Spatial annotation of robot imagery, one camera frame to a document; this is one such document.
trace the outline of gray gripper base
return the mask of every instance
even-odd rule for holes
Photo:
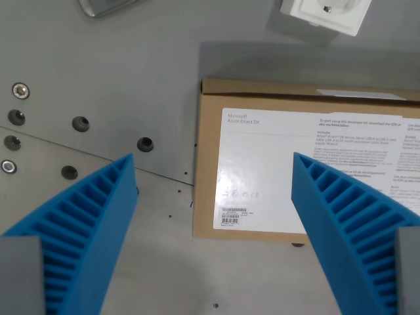
[[[0,237],[0,314],[45,315],[38,237]]]
[[[404,227],[395,243],[398,314],[420,314],[420,227]]]

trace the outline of barcode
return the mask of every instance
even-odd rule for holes
[[[222,223],[238,223],[238,219],[222,219]]]
[[[222,215],[222,223],[238,223],[239,215]]]
[[[228,212],[247,212],[246,208],[222,208],[222,211]]]
[[[222,218],[239,218],[239,215],[222,215]]]

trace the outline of blue ribbed pad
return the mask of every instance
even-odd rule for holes
[[[343,315],[397,314],[396,231],[420,226],[420,217],[359,180],[298,153],[291,199]]]
[[[4,236],[39,236],[47,314],[99,314],[137,203],[132,155],[77,182]]]

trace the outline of white power outlet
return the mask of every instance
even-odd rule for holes
[[[284,0],[280,12],[356,36],[371,0]]]

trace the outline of hole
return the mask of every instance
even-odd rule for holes
[[[368,251],[371,251],[372,249],[375,249],[376,247],[379,247],[385,243],[393,242],[395,240],[395,231],[391,231],[389,233],[386,233],[385,235],[379,236],[378,238],[375,238],[373,241],[361,246],[357,249],[357,252],[359,254],[366,253]]]
[[[384,250],[382,250],[378,253],[372,254],[369,257],[366,257],[362,262],[364,264],[370,264],[370,263],[374,263],[375,261],[379,261],[381,259],[391,257],[393,255],[394,255],[394,246],[392,244],[390,247],[388,247],[388,248],[386,248],[386,249],[384,249]]]
[[[92,200],[101,207],[103,207],[106,203],[106,197],[104,196],[104,194],[101,194],[100,190],[95,190],[90,184],[85,185],[81,189],[81,192],[84,196],[88,197],[90,200]]]
[[[77,169],[71,165],[64,166],[61,169],[61,175],[65,179],[73,180],[76,179],[78,176]]]
[[[321,174],[324,171],[325,169],[323,167],[320,167],[318,164],[314,164],[314,166],[310,170],[310,176],[312,176],[314,180],[317,180],[318,177],[321,176]]]
[[[373,281],[373,284],[375,285],[381,285],[381,284],[389,284],[390,282],[395,282],[395,272],[392,271],[391,274],[388,274],[389,272],[386,272],[387,275],[382,276],[381,278],[376,279]]]
[[[395,262],[394,260],[386,262],[385,264],[382,264],[381,266],[376,266],[375,268],[369,269],[367,272],[369,274],[378,274],[380,272],[384,272],[387,270],[391,270],[395,268]]]
[[[396,307],[397,306],[397,302],[396,300],[393,301],[388,301],[387,303],[385,303],[388,307]]]
[[[74,203],[80,209],[84,210],[86,213],[94,216],[95,218],[99,216],[100,206],[97,205],[97,203],[95,203],[87,196],[76,192],[71,196],[71,199],[69,201]]]
[[[369,207],[374,202],[376,202],[376,199],[371,195],[365,195],[365,197],[357,199],[357,201],[351,203],[346,208],[345,212],[339,217],[339,222],[346,222],[349,218],[358,214],[363,209]]]
[[[388,211],[391,210],[390,207],[381,204],[375,204],[373,209],[366,209],[366,213],[360,216],[352,222],[349,226],[345,228],[346,233],[351,233],[354,230],[357,230],[359,227],[366,225],[367,223],[371,222],[372,220],[378,219],[381,215],[384,215]]]
[[[51,223],[57,224],[61,226],[62,228],[69,230],[70,232],[83,236],[84,238],[89,237],[89,233],[88,231],[86,231],[86,229],[81,228],[80,226],[70,222],[69,220],[65,219],[64,217],[61,217],[60,215],[56,215],[55,213],[48,212],[45,215],[45,219],[50,221]]]
[[[326,176],[320,179],[318,183],[318,188],[321,190],[321,192],[324,192],[325,189],[331,186],[333,182],[335,182],[338,179],[338,175],[328,172],[326,173]]]
[[[86,224],[87,226],[94,226],[95,221],[84,214],[82,209],[78,209],[75,205],[72,205],[70,202],[63,202],[59,205],[59,209],[64,212],[65,214],[75,218],[76,220]]]
[[[73,258],[73,259],[79,259],[80,258],[80,255],[75,253],[74,251],[71,251],[71,250],[66,249],[66,248],[64,248],[62,246],[59,246],[59,245],[55,245],[55,244],[53,244],[49,241],[43,240],[42,241],[42,248],[44,250],[52,251],[53,253],[57,253],[57,254],[60,254],[60,255],[63,255],[63,256],[67,256],[69,258]]]
[[[89,120],[83,116],[76,116],[73,118],[72,126],[76,131],[80,133],[85,133],[91,127],[89,124]]]
[[[325,196],[325,200],[330,203],[335,198],[339,197],[348,187],[351,186],[347,180],[341,179],[338,184],[331,187],[332,189],[329,190],[328,194]]]
[[[57,309],[47,307],[47,315],[57,315],[57,314],[58,314]]]
[[[395,295],[396,289],[395,287],[390,287],[389,289],[380,290],[379,295],[386,297],[387,295]]]
[[[391,226],[394,226],[395,224],[398,224],[399,222],[403,221],[402,216],[400,215],[390,215],[389,217],[383,219],[381,222],[376,223],[373,226],[370,226],[368,229],[365,229],[364,231],[360,232],[356,236],[354,236],[350,242],[352,244],[356,244],[358,242],[361,242],[365,240],[366,238],[369,238],[376,233],[380,233],[381,231],[386,230],[387,228],[390,228]]]
[[[115,183],[118,178],[118,171],[113,167],[104,171],[105,177],[112,183]]]
[[[45,289],[52,290],[52,291],[67,291],[67,287],[65,287],[64,285],[52,284],[52,283],[46,283]]]
[[[62,302],[63,298],[62,297],[53,297],[51,295],[47,295],[47,296],[45,296],[45,301],[50,302],[50,303],[56,303],[56,302]]]
[[[70,264],[65,261],[61,261],[60,259],[54,258],[49,255],[44,255],[44,264],[49,264],[51,266],[57,266],[60,268],[65,268],[69,270],[75,270],[76,266],[74,264]]]
[[[310,161],[307,157],[301,156],[301,161],[303,162],[304,166],[306,168],[309,168],[312,164],[312,161]]]
[[[112,185],[103,176],[96,177],[93,184],[104,194],[109,195],[111,193]]]
[[[20,140],[15,136],[6,136],[4,143],[6,148],[11,151],[17,151],[20,149]]]
[[[33,229],[41,234],[47,235],[51,238],[54,238],[56,240],[60,240],[63,243],[66,243],[68,245],[74,246],[76,248],[84,249],[85,245],[78,240],[75,240],[74,238],[70,237],[67,234],[61,233],[54,228],[51,228],[50,226],[47,226],[46,224],[42,223],[35,223],[33,226]]]
[[[335,198],[331,202],[331,209],[334,213],[338,213],[343,210],[345,207],[350,205],[352,202],[356,201],[364,191],[359,187],[350,187],[348,190],[343,192],[338,198]]]
[[[25,123],[25,115],[20,110],[11,110],[7,115],[9,121],[15,126],[22,126]]]
[[[144,136],[143,138],[140,138],[137,141],[137,148],[141,152],[150,152],[154,148],[154,143],[151,138],[148,138],[147,136]]]
[[[63,274],[61,272],[52,271],[52,270],[45,270],[44,276],[48,278],[56,278],[60,280],[71,280],[71,276],[68,274]]]

